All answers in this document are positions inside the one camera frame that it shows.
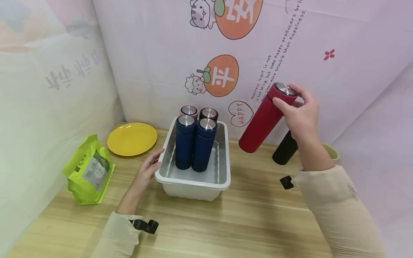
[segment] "product label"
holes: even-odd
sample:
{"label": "product label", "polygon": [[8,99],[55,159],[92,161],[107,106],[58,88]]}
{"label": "product label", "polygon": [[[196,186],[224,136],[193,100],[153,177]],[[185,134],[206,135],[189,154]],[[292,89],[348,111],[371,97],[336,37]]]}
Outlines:
{"label": "product label", "polygon": [[105,158],[101,157],[98,152],[95,152],[83,172],[82,177],[86,179],[97,191],[99,191],[108,171],[109,162],[107,162]]}

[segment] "chinese character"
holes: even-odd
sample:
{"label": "chinese character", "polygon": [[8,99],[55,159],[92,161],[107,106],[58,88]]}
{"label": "chinese character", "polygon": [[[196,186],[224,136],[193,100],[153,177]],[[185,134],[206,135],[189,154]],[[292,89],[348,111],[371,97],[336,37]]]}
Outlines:
{"label": "chinese character", "polygon": [[72,73],[70,72],[70,70],[68,68],[65,68],[63,64],[61,65],[61,67],[62,67],[63,73],[59,72],[58,73],[59,77],[57,77],[53,71],[50,71],[50,78],[47,76],[45,77],[46,81],[50,85],[49,89],[60,90],[60,84],[57,81],[58,79],[60,79],[62,83],[69,83],[70,81],[72,81],[72,79],[70,78],[72,76]]}
{"label": "chinese character", "polygon": [[78,166],[82,166],[83,163],[85,163],[86,157],[87,157],[87,155],[84,155],[84,156],[83,156],[83,158],[82,158],[82,160],[79,162]]}
{"label": "chinese character", "polygon": [[227,81],[234,81],[234,78],[228,77],[229,72],[230,72],[230,69],[228,67],[225,68],[225,73],[221,69],[214,67],[214,74],[212,75],[212,85],[215,85],[215,84],[221,85],[222,83],[222,88],[224,88]]}
{"label": "chinese character", "polygon": [[88,75],[90,75],[90,61],[84,54],[82,54],[82,57],[83,60],[81,59],[80,62],[76,59],[75,68],[78,71],[78,75],[85,77],[85,72],[88,72]]}
{"label": "chinese character", "polygon": [[[247,3],[247,8],[244,10],[244,3]],[[235,0],[226,0],[225,6],[229,7],[229,11],[227,14],[227,20],[235,21],[236,23],[240,22],[240,18],[243,19],[247,18],[249,13],[249,23],[252,24],[254,22],[254,4],[256,0],[240,0],[240,4],[236,5]]]}
{"label": "chinese character", "polygon": [[101,62],[100,55],[96,52],[96,50],[93,50],[93,53],[91,54],[93,60],[95,61],[95,64],[99,65]]}
{"label": "chinese character", "polygon": [[64,73],[64,76],[62,75],[61,72],[59,72],[59,78],[62,80],[63,83],[68,83],[70,81],[72,81],[72,79],[70,78],[72,76],[72,73],[70,72],[70,70],[68,68],[65,68],[62,64],[62,71]]}

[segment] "pink thermos bottle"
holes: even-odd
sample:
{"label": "pink thermos bottle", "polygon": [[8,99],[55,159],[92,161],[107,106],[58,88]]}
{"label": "pink thermos bottle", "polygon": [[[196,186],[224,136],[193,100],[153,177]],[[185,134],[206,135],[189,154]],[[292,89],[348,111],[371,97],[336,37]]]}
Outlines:
{"label": "pink thermos bottle", "polygon": [[198,109],[191,105],[181,107],[179,114],[181,116],[191,116],[195,121],[198,120]]}
{"label": "pink thermos bottle", "polygon": [[255,152],[282,118],[282,112],[273,103],[274,97],[292,105],[297,98],[297,93],[285,83],[274,83],[271,86],[241,136],[239,145],[243,151]]}

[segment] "person's right hand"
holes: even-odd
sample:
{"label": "person's right hand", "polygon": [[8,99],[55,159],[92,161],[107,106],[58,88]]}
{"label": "person's right hand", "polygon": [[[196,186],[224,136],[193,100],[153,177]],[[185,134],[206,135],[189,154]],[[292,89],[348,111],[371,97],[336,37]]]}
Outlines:
{"label": "person's right hand", "polygon": [[290,83],[289,87],[295,90],[303,100],[294,102],[292,106],[282,99],[273,98],[274,105],[284,114],[285,122],[291,131],[291,136],[299,141],[308,137],[318,137],[318,102],[310,92],[297,84]]}

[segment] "navy blue thermos bottle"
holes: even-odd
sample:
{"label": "navy blue thermos bottle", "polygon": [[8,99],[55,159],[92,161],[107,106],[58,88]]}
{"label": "navy blue thermos bottle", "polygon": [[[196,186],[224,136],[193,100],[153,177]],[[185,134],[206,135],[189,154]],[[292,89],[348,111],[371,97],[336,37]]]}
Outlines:
{"label": "navy blue thermos bottle", "polygon": [[176,119],[175,165],[181,170],[191,167],[197,121],[183,115]]}
{"label": "navy blue thermos bottle", "polygon": [[196,172],[204,172],[208,167],[216,128],[216,122],[209,118],[203,118],[197,123],[194,154],[192,156],[192,169]]}

